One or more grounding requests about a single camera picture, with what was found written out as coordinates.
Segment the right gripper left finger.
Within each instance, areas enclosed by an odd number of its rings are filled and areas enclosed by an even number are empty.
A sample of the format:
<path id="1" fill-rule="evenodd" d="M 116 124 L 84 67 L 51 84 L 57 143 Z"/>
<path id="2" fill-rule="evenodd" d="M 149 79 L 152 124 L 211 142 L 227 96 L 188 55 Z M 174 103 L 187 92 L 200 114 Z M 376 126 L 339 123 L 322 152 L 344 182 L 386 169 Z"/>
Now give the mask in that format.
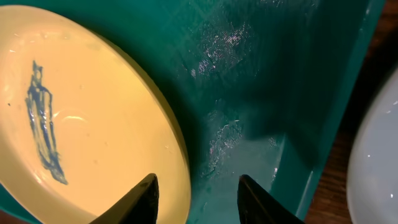
<path id="1" fill-rule="evenodd" d="M 150 173 L 90 224 L 155 224 L 158 210 L 158 179 Z"/>

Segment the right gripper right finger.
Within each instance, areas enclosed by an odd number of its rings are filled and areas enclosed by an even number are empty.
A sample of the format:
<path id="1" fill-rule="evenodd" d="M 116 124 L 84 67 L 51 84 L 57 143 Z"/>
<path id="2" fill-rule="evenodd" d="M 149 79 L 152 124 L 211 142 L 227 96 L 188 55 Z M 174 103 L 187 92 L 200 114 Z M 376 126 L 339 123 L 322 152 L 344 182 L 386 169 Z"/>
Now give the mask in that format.
<path id="1" fill-rule="evenodd" d="M 241 224 L 304 224 L 246 174 L 239 177 L 237 204 Z"/>

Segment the yellow plate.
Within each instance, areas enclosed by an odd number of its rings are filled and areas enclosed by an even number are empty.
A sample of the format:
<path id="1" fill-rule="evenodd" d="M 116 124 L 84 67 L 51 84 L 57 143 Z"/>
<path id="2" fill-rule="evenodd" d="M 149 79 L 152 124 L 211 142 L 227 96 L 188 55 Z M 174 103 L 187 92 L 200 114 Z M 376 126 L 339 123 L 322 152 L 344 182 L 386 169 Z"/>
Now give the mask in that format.
<path id="1" fill-rule="evenodd" d="M 1 184 L 43 223 L 89 223 L 146 175 L 158 223 L 185 223 L 186 149 L 135 62 L 43 9 L 1 8 Z"/>

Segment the light blue plate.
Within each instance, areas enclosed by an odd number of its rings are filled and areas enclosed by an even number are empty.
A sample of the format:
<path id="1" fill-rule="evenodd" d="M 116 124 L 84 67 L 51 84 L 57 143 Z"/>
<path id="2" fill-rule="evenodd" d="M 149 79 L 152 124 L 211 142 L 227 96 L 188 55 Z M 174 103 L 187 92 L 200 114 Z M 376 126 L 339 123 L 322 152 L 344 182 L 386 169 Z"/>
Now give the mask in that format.
<path id="1" fill-rule="evenodd" d="M 353 223 L 397 223 L 397 69 L 373 99 L 358 130 L 346 196 Z"/>

